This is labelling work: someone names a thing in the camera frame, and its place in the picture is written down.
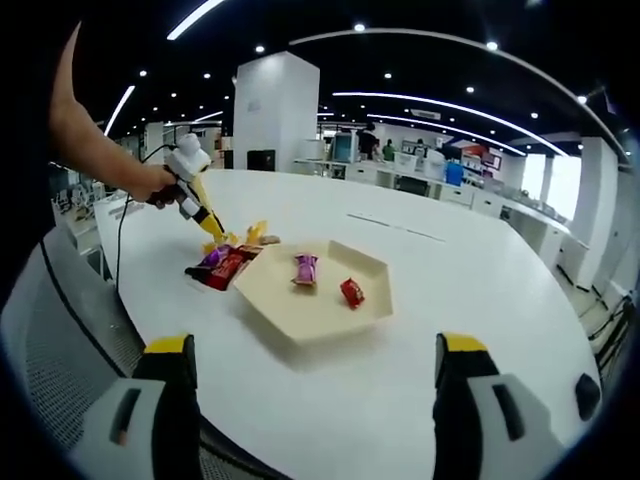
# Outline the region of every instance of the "beige tray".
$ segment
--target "beige tray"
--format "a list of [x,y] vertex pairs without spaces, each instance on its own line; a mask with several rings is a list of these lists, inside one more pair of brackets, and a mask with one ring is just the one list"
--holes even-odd
[[[294,256],[301,252],[318,257],[315,288],[291,282],[297,272]],[[349,277],[365,296],[357,310],[349,308],[340,291]],[[387,265],[334,241],[267,247],[234,285],[296,343],[362,330],[393,313]]]

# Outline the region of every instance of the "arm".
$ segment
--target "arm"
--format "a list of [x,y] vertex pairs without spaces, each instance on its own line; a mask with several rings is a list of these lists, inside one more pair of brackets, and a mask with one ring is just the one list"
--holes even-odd
[[65,164],[107,185],[128,191],[138,201],[175,183],[160,166],[144,166],[107,138],[73,91],[73,53],[80,25],[69,39],[58,66],[49,110],[49,128]]

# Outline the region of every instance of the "round table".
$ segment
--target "round table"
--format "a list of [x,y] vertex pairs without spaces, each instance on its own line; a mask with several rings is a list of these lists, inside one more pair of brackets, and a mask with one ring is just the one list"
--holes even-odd
[[[127,216],[120,290],[132,321],[147,343],[195,336],[202,414],[267,465],[300,480],[431,478],[441,331],[483,342],[546,405],[563,444],[587,428],[574,386],[582,373],[599,378],[589,343],[551,272],[505,222],[320,177],[213,170],[204,184],[227,230],[268,220],[283,242],[333,239],[389,265],[392,318],[283,355],[237,290],[183,275],[208,241],[194,222],[175,207]],[[117,205],[96,207],[112,271]]]

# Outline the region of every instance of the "white wall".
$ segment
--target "white wall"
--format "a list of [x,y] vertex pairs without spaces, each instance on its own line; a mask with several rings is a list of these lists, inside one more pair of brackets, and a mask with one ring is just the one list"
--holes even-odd
[[[144,138],[145,148],[142,152],[143,157],[146,158],[155,149],[164,145],[164,139],[162,133],[164,131],[164,124],[162,122],[148,123],[145,126]],[[163,150],[154,153],[147,163],[149,164],[162,164],[164,162],[165,153]]]
[[594,286],[614,308],[622,292],[635,288],[640,270],[640,179],[618,173],[616,209],[611,234]]
[[280,150],[277,170],[293,171],[293,160],[302,153],[304,140],[315,139],[318,131],[320,69],[295,55],[287,54]]
[[493,171],[493,178],[503,182],[506,186],[520,190],[524,178],[526,157],[516,157],[502,154],[502,164],[499,171]]
[[589,248],[571,238],[563,244],[560,265],[572,281],[590,289],[605,253],[615,213],[618,192],[618,158],[602,138],[583,138],[580,193],[571,233]]
[[320,70],[281,52],[238,68],[233,127],[235,167],[250,150],[276,150],[276,169],[288,172],[303,139],[314,139]]

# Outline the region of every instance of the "hand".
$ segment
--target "hand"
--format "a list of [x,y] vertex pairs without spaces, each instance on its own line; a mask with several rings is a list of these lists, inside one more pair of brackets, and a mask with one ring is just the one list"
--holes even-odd
[[[159,192],[164,187],[176,183],[176,178],[167,172],[162,165],[141,165],[138,174],[131,179],[130,186],[125,188],[131,197],[137,202],[146,202],[151,194]],[[156,207],[164,208],[163,203],[156,204]]]

